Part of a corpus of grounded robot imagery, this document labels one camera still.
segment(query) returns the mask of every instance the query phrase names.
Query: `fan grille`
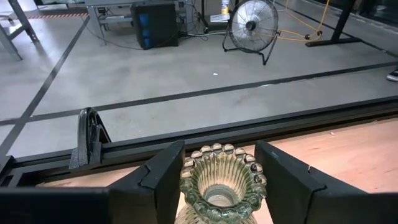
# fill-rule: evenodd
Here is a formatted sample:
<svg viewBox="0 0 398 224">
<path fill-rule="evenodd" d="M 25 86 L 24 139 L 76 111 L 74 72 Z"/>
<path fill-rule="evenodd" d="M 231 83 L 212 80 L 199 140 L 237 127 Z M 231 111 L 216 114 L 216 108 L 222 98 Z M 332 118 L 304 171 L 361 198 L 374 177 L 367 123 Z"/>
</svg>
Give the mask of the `fan grille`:
<svg viewBox="0 0 398 224">
<path fill-rule="evenodd" d="M 268 0 L 241 2 L 229 21 L 233 44 L 246 52 L 260 52 L 278 30 L 278 13 Z"/>
</svg>

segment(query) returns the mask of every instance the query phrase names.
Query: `ribbed glass vase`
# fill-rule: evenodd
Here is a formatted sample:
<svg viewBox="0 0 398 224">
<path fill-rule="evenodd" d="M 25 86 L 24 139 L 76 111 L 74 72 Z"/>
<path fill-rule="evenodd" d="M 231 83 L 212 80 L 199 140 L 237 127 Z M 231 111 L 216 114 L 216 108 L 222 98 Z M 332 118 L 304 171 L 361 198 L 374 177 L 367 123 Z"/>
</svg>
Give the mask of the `ribbed glass vase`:
<svg viewBox="0 0 398 224">
<path fill-rule="evenodd" d="M 256 223 L 252 212 L 260 209 L 266 184 L 261 165 L 244 149 L 203 146 L 185 159 L 180 190 L 187 204 L 175 223 Z"/>
</svg>

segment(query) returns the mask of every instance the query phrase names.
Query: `concrete floor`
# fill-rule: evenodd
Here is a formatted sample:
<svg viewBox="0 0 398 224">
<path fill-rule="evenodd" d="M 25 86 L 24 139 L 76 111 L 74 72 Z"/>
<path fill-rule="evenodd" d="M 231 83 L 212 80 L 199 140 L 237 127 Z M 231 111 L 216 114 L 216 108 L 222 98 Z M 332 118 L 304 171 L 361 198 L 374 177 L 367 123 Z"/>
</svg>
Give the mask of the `concrete floor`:
<svg viewBox="0 0 398 224">
<path fill-rule="evenodd" d="M 320 20 L 322 8 L 317 5 L 298 0 L 292 1 L 291 7 Z M 295 15 L 312 26 L 318 25 Z M 337 19 L 330 13 L 325 22 L 334 26 Z M 99 47 L 96 37 L 82 28 L 83 20 L 80 17 L 30 20 L 40 45 L 34 46 L 26 35 L 20 35 L 14 43 L 24 58 L 21 62 L 14 62 L 0 46 L 0 124 L 43 114 L 53 118 L 28 122 L 25 126 L 0 126 L 0 142 L 9 136 L 0 149 L 8 146 L 8 154 L 22 157 L 76 147 L 77 117 L 60 116 L 65 111 L 398 61 L 363 43 L 307 48 L 302 42 L 278 40 L 264 67 L 258 55 L 224 53 L 223 37 L 219 35 L 210 36 L 206 42 L 194 38 L 182 40 L 179 47 L 148 51 L 111 44 Z M 83 32 L 77 36 L 76 44 L 67 48 L 80 28 Z M 311 33 L 284 12 L 279 13 L 279 28 Z M 112 26 L 111 30 L 106 33 L 107 40 L 138 47 L 132 29 L 125 24 Z M 322 30 L 322 39 L 329 39 L 333 30 L 327 27 Z M 350 19 L 345 32 L 398 52 L 398 44 L 392 41 L 397 34 L 391 30 Z M 59 64 L 65 52 L 67 58 Z M 99 114 L 113 141 L 141 138 L 397 96 L 397 85 L 385 79 L 393 68 L 144 103 Z M 56 76 L 53 82 L 51 78 L 49 81 L 49 75 Z M 43 84 L 49 85 L 48 91 L 36 101 L 35 95 Z"/>
</svg>

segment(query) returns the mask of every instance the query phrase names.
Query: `desk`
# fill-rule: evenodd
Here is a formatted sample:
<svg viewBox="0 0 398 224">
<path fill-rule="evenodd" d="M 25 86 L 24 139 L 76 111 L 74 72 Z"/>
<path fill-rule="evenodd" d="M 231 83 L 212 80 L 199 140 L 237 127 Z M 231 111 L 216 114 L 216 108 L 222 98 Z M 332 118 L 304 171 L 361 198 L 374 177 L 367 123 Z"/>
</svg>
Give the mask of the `desk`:
<svg viewBox="0 0 398 224">
<path fill-rule="evenodd" d="M 22 60 L 22 57 L 19 55 L 17 48 L 12 43 L 12 40 L 24 31 L 26 31 L 27 35 L 33 42 L 37 42 L 39 40 L 27 20 L 24 11 L 19 5 L 18 0 L 8 0 L 8 2 L 18 17 L 20 24 L 11 27 L 3 27 L 0 24 L 0 42 L 15 60 L 20 61 Z"/>
<path fill-rule="evenodd" d="M 144 0 L 86 0 L 86 7 L 88 14 L 90 15 L 91 24 L 93 26 L 93 32 L 97 36 L 99 40 L 99 45 L 106 45 L 106 41 L 104 39 L 104 33 L 102 31 L 101 25 L 112 23 L 112 22 L 132 22 L 131 17 L 124 18 L 115 18 L 115 19 L 100 19 L 98 15 L 97 8 L 99 7 L 118 7 L 118 6 L 129 6 L 135 2 L 142 2 Z M 193 30 L 193 4 L 192 0 L 178 0 L 178 2 L 184 2 L 185 6 L 185 24 L 187 25 L 187 31 Z"/>
</svg>

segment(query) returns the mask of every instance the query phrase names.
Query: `yellow extension cord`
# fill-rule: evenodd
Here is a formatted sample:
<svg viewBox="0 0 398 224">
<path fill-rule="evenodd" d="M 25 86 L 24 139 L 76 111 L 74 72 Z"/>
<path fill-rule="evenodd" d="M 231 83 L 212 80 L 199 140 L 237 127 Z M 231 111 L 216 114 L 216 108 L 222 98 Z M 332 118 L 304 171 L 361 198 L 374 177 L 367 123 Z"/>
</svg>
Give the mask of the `yellow extension cord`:
<svg viewBox="0 0 398 224">
<path fill-rule="evenodd" d="M 311 28 L 312 30 L 314 30 L 314 33 L 311 34 L 311 35 L 309 35 L 309 38 L 310 38 L 310 39 L 311 39 L 311 37 L 313 37 L 315 34 L 316 34 L 318 37 L 317 37 L 316 39 L 313 39 L 313 40 L 310 40 L 310 39 L 306 40 L 306 39 L 305 39 L 305 35 L 302 35 L 302 34 L 299 34 L 299 33 L 296 33 L 296 32 L 292 32 L 292 31 L 289 31 L 289 30 L 282 30 L 282 29 L 280 29 L 279 31 L 280 31 L 281 33 L 282 33 L 282 32 L 286 32 L 286 33 L 288 33 L 288 34 L 293 34 L 293 35 L 300 36 L 300 37 L 302 37 L 302 38 L 304 38 L 304 39 L 286 38 L 286 37 L 281 37 L 281 36 L 279 36 L 278 39 L 281 39 L 281 40 L 292 40 L 292 41 L 297 41 L 297 42 L 312 42 L 312 41 L 316 41 L 316 40 L 318 40 L 319 38 L 321 38 L 322 33 L 320 33 L 320 32 L 321 32 L 320 29 L 321 29 L 321 26 L 322 26 L 322 24 L 323 24 L 323 21 L 325 20 L 326 11 L 328 10 L 329 2 L 330 2 L 330 0 L 327 0 L 326 6 L 325 6 L 325 10 L 323 11 L 322 19 L 321 19 L 321 21 L 320 21 L 320 23 L 319 23 L 318 28 L 316 29 L 316 28 L 314 28 L 313 26 L 311 26 L 310 24 L 307 24 L 306 22 L 302 21 L 302 20 L 299 19 L 298 17 L 294 16 L 291 12 L 289 12 L 289 8 L 288 8 L 289 0 L 286 0 L 285 9 L 284 9 L 283 11 L 286 12 L 286 13 L 287 13 L 288 15 L 290 15 L 291 17 L 293 17 L 294 19 L 296 19 L 297 21 L 299 21 L 300 23 L 302 23 L 303 25 L 305 25 L 305 26 Z"/>
</svg>

